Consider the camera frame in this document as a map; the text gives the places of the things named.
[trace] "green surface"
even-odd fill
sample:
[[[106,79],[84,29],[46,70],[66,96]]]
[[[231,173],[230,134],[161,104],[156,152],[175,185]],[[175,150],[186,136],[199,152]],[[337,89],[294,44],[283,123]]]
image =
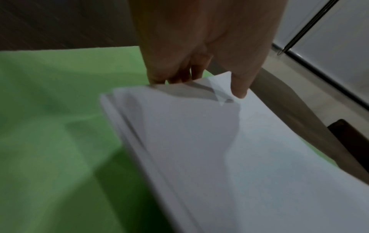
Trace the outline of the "green surface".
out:
[[[138,47],[0,52],[1,233],[172,231],[98,105],[145,73]]]

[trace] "paper sheet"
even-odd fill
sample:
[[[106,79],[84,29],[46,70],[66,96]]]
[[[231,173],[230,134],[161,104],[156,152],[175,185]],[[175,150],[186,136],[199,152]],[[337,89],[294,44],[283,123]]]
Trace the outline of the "paper sheet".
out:
[[[102,96],[180,232],[366,232],[369,187],[318,157],[230,73]]]

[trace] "stack of paper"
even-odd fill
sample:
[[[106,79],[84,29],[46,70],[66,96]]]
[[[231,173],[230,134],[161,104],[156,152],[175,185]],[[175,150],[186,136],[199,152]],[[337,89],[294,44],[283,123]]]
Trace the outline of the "stack of paper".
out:
[[[230,73],[101,97],[178,232],[367,232],[369,188],[311,151]]]

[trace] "dark wooden surface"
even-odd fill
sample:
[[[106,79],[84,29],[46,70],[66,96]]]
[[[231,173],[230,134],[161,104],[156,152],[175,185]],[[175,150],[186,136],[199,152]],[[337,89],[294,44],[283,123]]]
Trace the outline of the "dark wooden surface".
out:
[[[136,45],[125,0],[0,0],[0,50]],[[209,71],[223,72],[212,63]],[[296,134],[369,183],[369,173],[278,78],[261,70],[252,91]]]

